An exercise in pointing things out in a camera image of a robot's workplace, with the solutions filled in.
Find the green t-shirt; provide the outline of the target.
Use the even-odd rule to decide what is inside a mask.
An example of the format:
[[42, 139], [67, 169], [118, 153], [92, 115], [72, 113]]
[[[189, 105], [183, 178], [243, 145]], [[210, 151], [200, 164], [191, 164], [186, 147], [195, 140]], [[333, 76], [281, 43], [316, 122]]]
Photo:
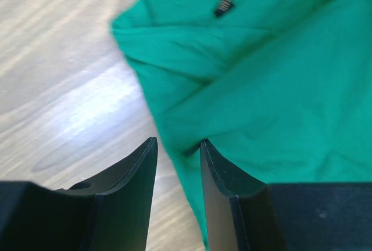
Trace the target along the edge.
[[204, 139], [268, 183], [371, 180], [371, 0], [138, 0], [112, 34], [206, 247]]

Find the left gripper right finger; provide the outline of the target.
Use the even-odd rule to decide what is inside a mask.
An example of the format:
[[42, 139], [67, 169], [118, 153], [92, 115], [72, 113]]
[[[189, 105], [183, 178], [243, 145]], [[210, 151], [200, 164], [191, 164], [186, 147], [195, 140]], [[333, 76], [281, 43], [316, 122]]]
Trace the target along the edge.
[[201, 142], [210, 250], [285, 250], [269, 187]]

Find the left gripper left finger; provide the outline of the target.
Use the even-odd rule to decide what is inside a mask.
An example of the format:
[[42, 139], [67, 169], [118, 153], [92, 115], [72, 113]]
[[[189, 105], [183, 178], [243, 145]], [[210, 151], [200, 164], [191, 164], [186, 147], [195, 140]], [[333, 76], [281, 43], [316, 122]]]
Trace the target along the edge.
[[124, 159], [92, 177], [57, 192], [88, 208], [69, 215], [82, 219], [82, 231], [72, 223], [52, 250], [145, 250], [148, 237], [158, 142], [148, 138]]

